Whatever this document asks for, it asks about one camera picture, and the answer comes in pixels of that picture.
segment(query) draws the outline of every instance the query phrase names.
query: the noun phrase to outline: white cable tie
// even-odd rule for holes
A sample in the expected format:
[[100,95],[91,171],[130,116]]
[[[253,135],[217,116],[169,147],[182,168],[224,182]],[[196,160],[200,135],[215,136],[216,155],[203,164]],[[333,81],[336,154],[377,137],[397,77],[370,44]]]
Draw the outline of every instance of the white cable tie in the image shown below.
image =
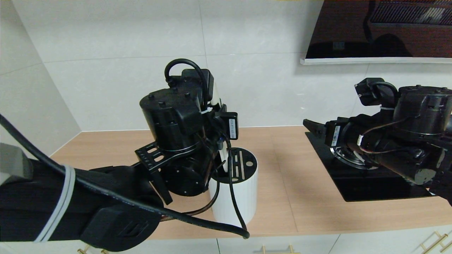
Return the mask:
[[208,107],[206,110],[201,111],[201,114],[205,114],[205,113],[207,113],[207,112],[210,112],[210,111],[212,111],[212,109],[213,109],[213,108]]
[[358,145],[358,146],[361,146],[361,142],[363,141],[363,135],[359,135],[358,136],[358,141],[356,142],[356,144]]
[[65,168],[65,177],[60,199],[58,200],[58,203],[55,206],[55,209],[53,210],[52,215],[50,216],[46,225],[44,226],[41,233],[34,241],[35,243],[46,242],[50,239],[53,232],[60,223],[61,218],[66,212],[69,203],[71,202],[72,193],[74,191],[75,185],[75,169],[69,165],[64,165],[64,168]]
[[380,109],[383,109],[383,110],[394,110],[395,108],[385,108],[385,107],[380,106]]

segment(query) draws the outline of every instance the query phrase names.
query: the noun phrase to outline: white cylindrical container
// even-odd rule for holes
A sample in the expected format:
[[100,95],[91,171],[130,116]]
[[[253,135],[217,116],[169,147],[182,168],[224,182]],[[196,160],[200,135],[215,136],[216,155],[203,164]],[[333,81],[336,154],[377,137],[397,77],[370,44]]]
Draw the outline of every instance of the white cylindrical container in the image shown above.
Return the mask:
[[[256,157],[248,150],[234,147],[231,151],[234,196],[240,214],[245,224],[248,224],[256,213],[258,162]],[[240,226],[232,205],[229,175],[225,172],[218,173],[218,176],[212,177],[209,182],[210,198],[215,195],[217,182],[220,183],[218,198],[212,206],[213,216],[217,222]]]

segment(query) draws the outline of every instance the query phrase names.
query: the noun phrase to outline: white label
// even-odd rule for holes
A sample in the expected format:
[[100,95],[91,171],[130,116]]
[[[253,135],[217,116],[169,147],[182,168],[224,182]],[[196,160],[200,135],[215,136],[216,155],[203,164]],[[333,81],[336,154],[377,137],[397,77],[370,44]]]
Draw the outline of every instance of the white label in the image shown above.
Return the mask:
[[336,128],[334,128],[333,141],[331,142],[331,146],[336,146],[336,144],[338,143],[339,131],[340,126],[336,126]]
[[237,138],[237,133],[235,132],[235,119],[229,119],[229,136],[231,139]]

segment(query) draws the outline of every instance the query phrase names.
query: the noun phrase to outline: label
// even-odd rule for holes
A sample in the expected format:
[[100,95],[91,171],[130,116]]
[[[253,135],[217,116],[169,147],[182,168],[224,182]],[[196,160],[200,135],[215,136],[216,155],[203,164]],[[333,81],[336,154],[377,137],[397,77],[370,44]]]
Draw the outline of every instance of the label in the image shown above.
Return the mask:
[[336,144],[338,143],[339,131],[340,131],[340,125],[338,125],[338,126],[336,126],[336,128],[334,128],[333,141],[331,142],[331,146],[336,146]]
[[333,42],[333,50],[344,50],[345,42]]
[[229,137],[231,139],[236,139],[237,138],[237,133],[235,131],[235,119],[229,119]]

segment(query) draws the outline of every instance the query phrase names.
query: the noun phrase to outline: black bracket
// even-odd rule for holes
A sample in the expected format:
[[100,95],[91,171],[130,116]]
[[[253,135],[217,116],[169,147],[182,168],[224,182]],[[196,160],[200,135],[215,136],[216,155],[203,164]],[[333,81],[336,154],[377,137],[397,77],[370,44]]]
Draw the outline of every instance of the black bracket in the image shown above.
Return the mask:
[[145,176],[154,186],[157,193],[162,197],[165,204],[170,204],[173,199],[171,197],[165,182],[160,175],[159,169],[165,167],[169,162],[180,157],[184,157],[188,154],[193,153],[196,147],[192,149],[184,150],[183,152],[167,152],[163,151],[157,146],[157,142],[152,142],[142,148],[135,150],[135,154],[138,156],[139,163],[134,164],[134,167],[141,169],[145,172]]

